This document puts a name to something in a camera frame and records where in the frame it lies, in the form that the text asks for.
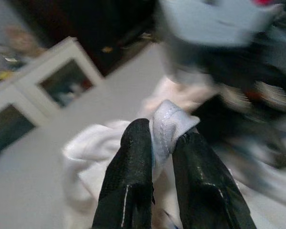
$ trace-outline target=gray floor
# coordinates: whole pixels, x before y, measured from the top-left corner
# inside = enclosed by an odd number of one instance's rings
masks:
[[[90,124],[133,120],[141,100],[153,91],[163,74],[158,50],[151,45],[113,72],[103,85],[85,93],[45,126],[34,129],[2,152],[0,229],[61,229],[62,146]],[[251,200],[256,203],[256,219],[267,216],[277,228],[286,229],[286,207],[259,195]]]

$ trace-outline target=white floor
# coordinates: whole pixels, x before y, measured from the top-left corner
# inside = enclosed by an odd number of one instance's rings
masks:
[[[45,126],[34,129],[2,152],[0,229],[61,229],[62,146],[90,124],[133,120],[141,100],[153,91],[163,74],[158,50],[151,45],[112,73],[103,85],[90,90]],[[285,224],[280,221],[276,226],[286,229],[286,209],[268,211],[276,213],[274,218],[281,218],[282,214]]]

